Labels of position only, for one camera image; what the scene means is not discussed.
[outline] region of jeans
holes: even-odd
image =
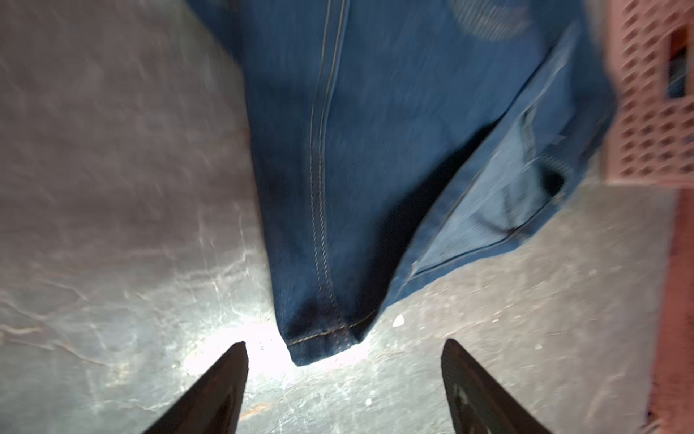
[[[580,0],[189,0],[241,64],[280,334],[306,365],[520,246],[616,102]]]

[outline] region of white spot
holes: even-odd
[[[405,318],[402,315],[398,315],[393,321],[393,327],[400,327],[405,323]]]

